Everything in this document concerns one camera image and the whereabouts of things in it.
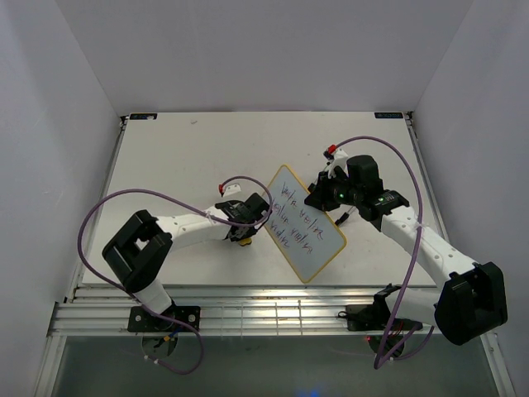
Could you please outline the black whiteboard foot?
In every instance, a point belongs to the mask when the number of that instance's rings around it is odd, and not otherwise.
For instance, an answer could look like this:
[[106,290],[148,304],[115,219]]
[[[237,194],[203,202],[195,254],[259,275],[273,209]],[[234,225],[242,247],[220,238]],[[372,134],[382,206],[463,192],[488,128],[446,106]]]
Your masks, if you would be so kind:
[[335,220],[335,224],[340,227],[344,222],[348,220],[350,215],[356,210],[355,207],[350,207],[347,211],[345,211],[337,220]]

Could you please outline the yellow-framed small whiteboard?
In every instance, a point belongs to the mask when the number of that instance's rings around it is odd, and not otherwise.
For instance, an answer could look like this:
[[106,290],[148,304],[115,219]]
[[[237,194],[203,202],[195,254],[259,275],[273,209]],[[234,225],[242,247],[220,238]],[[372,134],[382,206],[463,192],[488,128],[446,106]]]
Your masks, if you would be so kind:
[[301,282],[311,282],[346,247],[327,213],[304,203],[308,190],[288,165],[269,183],[272,213],[265,228]]

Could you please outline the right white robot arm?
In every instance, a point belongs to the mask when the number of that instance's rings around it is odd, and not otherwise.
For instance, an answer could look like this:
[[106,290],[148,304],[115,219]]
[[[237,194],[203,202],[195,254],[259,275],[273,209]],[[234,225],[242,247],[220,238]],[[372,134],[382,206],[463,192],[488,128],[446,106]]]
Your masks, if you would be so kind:
[[421,225],[410,203],[384,188],[372,156],[349,157],[342,150],[324,156],[326,167],[309,186],[305,204],[323,212],[341,205],[356,208],[362,219],[415,258],[437,287],[432,292],[388,285],[354,315],[356,322],[382,328],[401,320],[428,324],[457,346],[507,322],[504,277],[497,265],[478,263]]

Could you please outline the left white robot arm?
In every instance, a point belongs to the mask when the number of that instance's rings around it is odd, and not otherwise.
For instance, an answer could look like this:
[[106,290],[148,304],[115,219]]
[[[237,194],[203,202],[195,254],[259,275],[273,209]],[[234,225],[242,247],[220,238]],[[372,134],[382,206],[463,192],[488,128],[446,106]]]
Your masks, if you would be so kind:
[[102,257],[125,291],[148,308],[147,321],[163,331],[174,324],[174,302],[157,279],[167,255],[176,249],[207,241],[246,242],[254,224],[269,211],[257,193],[246,201],[227,200],[206,210],[204,217],[173,217],[134,213],[102,250]]

